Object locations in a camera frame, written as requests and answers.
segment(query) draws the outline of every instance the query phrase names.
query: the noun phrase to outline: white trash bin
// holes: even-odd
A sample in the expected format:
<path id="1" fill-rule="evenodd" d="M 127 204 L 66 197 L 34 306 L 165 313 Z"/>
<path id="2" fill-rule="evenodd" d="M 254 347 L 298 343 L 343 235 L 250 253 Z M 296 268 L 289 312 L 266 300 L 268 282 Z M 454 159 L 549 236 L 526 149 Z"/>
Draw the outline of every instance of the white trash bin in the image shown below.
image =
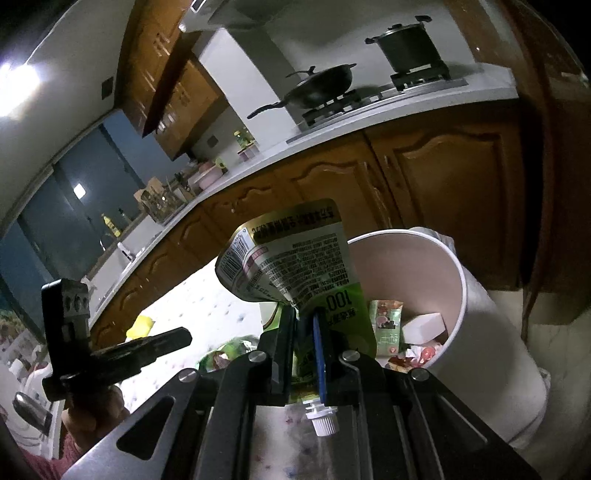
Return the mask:
<path id="1" fill-rule="evenodd" d="M 501 438 L 540 420 L 547 391 L 534 360 L 448 247 L 394 229 L 353 238 L 349 249 L 367 301 L 403 301 L 403 316 L 441 313 L 449 338 L 427 369 Z"/>

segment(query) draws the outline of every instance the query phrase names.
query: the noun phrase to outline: yellow sponge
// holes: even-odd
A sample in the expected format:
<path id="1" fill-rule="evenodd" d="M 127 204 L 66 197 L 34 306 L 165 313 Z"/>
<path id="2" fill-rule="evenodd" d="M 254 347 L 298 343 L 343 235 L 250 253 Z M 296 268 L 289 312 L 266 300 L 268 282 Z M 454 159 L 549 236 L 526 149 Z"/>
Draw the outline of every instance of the yellow sponge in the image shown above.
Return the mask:
<path id="1" fill-rule="evenodd" d="M 127 338 L 135 340 L 136 338 L 147 337 L 154 326 L 154 321 L 146 315 L 138 315 L 132 327 L 125 332 Z"/>

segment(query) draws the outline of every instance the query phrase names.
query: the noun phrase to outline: pot handle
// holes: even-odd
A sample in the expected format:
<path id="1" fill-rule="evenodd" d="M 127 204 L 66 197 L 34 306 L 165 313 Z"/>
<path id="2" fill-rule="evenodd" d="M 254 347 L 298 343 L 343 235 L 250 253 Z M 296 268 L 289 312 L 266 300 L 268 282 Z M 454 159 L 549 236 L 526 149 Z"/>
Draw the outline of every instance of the pot handle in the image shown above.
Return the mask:
<path id="1" fill-rule="evenodd" d="M 312 75 L 314 73 L 314 69 L 316 68 L 316 65 L 312 65 L 309 69 L 307 70 L 296 70 L 295 72 L 290 73 L 289 75 L 285 75 L 285 78 L 289 78 L 292 75 L 295 75 L 296 73 L 307 73 L 308 75 Z"/>
<path id="2" fill-rule="evenodd" d="M 264 105 L 264 106 L 257 108 L 253 113 L 248 115 L 246 118 L 248 118 L 250 120 L 251 118 L 257 116 L 259 113 L 264 112 L 265 110 L 271 110 L 272 108 L 282 108 L 282 107 L 285 107 L 285 105 L 287 105 L 287 102 L 285 100 L 282 100 L 281 102 L 277 102 L 277 103 L 271 103 L 269 105 Z"/>

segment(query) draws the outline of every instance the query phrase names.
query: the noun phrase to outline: range hood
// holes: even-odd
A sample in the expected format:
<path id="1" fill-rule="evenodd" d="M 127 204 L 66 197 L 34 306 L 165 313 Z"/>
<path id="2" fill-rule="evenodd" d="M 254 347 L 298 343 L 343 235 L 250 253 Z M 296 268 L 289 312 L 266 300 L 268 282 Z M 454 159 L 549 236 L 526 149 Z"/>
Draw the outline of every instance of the range hood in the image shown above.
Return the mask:
<path id="1" fill-rule="evenodd" d="M 180 24 L 185 32 L 254 28 L 265 24 L 293 0 L 195 0 Z"/>

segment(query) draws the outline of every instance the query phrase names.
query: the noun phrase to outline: white cap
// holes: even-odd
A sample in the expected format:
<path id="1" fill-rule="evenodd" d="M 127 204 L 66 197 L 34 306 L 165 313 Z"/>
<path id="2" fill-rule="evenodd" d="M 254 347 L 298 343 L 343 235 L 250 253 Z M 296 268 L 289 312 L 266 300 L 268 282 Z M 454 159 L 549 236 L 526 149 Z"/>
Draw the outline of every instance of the white cap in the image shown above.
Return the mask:
<path id="1" fill-rule="evenodd" d="M 337 407 L 325 407 L 318 397 L 304 400 L 303 403 L 306 405 L 306 410 L 309 410 L 306 412 L 306 417 L 312 421 L 318 437 L 328 437 L 339 431 Z"/>

